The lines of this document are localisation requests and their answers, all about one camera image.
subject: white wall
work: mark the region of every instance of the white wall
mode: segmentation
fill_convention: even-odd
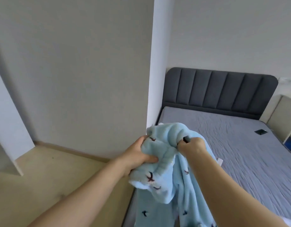
[[[168,68],[291,78],[291,0],[176,0]],[[262,116],[267,121],[279,86]]]
[[[175,0],[154,1],[147,127],[155,124],[161,109],[174,2]]]
[[[154,0],[0,0],[0,69],[34,140],[103,157],[145,133]]]
[[[0,77],[0,170],[12,165],[34,147],[34,143]]]

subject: hand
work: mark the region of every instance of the hand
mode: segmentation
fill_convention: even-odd
[[[143,163],[158,162],[158,158],[156,156],[141,152],[141,145],[147,137],[147,135],[144,135],[138,138],[121,156],[118,157],[121,164],[125,166],[125,175],[129,175],[132,169],[139,167]]]
[[[190,153],[197,153],[197,151],[206,151],[205,142],[202,138],[196,137],[191,138],[191,141],[189,143],[186,143],[183,140],[180,140],[180,142],[177,145],[178,151],[185,157],[189,155]]]

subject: gray headboard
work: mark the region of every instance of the gray headboard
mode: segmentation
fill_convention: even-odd
[[[162,109],[259,119],[277,85],[271,75],[175,67],[165,76]]]

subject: fleece blanket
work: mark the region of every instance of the fleece blanket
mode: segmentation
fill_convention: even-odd
[[[135,226],[172,227],[178,217],[181,227],[215,226],[188,162],[176,148],[185,136],[203,136],[182,123],[151,126],[147,135],[141,151],[157,156],[159,161],[142,164],[130,173],[130,183],[137,188]],[[216,160],[207,141],[205,144]]]

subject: left arm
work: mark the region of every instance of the left arm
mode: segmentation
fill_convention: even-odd
[[[36,218],[28,227],[87,227],[105,204],[117,182],[144,162],[155,163],[158,158],[141,152],[146,136],[136,140],[121,156],[107,165]]]

